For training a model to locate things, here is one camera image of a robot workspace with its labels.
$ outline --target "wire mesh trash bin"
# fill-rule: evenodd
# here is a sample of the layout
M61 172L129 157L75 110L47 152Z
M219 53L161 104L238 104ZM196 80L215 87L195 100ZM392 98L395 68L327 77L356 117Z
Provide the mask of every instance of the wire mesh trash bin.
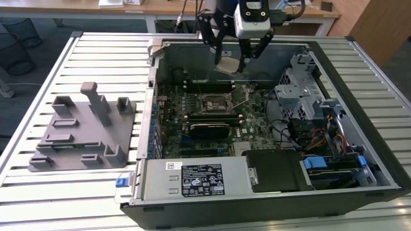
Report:
M19 35L20 42L25 48L41 43L40 36L29 18L0 18L0 24L9 33Z
M0 66L9 75L17 76L28 73L35 64L19 42L19 35L0 34Z

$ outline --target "slatted metal surface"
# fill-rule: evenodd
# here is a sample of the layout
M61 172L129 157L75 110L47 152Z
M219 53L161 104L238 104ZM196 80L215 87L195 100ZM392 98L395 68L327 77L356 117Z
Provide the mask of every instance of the slatted metal surface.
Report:
M84 33L71 38L35 99L11 144L3 153L0 174L0 230L141 230L115 204L113 180L135 170L137 139L149 67L147 46L152 37L176 35ZM278 37L307 40L312 37ZM367 115L370 116L403 167L411 174L411 112L384 76L371 69L367 58L343 38L315 38L328 55ZM128 165L121 169L36 172L27 170L35 146L51 121L51 102L57 95L85 100L79 94L84 81L99 83L107 100L129 97L137 101ZM324 81L331 96L335 96ZM128 191L121 193L127 198ZM275 222L199 227L186 230L411 230L411 198L371 204L344 216Z

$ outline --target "power supply label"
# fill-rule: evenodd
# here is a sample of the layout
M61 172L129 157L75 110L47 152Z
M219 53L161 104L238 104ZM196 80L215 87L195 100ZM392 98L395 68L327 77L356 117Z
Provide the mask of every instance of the power supply label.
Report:
M182 195L224 195L223 169L220 164L182 166Z

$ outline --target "floor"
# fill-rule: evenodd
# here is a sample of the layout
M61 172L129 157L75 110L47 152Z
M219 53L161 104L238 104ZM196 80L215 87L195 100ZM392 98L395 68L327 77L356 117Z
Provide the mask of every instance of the floor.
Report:
M36 69L25 75L13 77L0 69L0 77L5 83L39 83L44 82L53 63L59 57L72 31L87 32L147 32L143 20L83 20L64 19L63 27L56 27L52 19L32 19L43 44L28 50ZM159 25L168 32L170 25ZM392 57L383 71L392 82L411 100L411 41L407 41ZM32 103L40 86L12 85L15 97L4 99L0 97L0 135L12 135L25 111ZM5 148L8 140L0 138L0 153Z
M56 27L52 19L32 19L43 43L28 49L36 68L21 76L9 76L0 68L0 78L9 83L39 83L48 76L72 31L87 32L141 32L147 33L143 20L83 20L64 19L63 27ZM0 33L7 33L0 26ZM0 135L12 135L24 117L40 89L37 85L12 85L15 97L4 99L0 96ZM4 150L8 139L0 138L0 153Z

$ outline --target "motherboard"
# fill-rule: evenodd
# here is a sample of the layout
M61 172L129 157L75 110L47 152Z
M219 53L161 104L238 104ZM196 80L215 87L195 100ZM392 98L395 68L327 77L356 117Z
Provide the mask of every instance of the motherboard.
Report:
M163 158L236 156L275 149L268 90L252 83L159 85Z

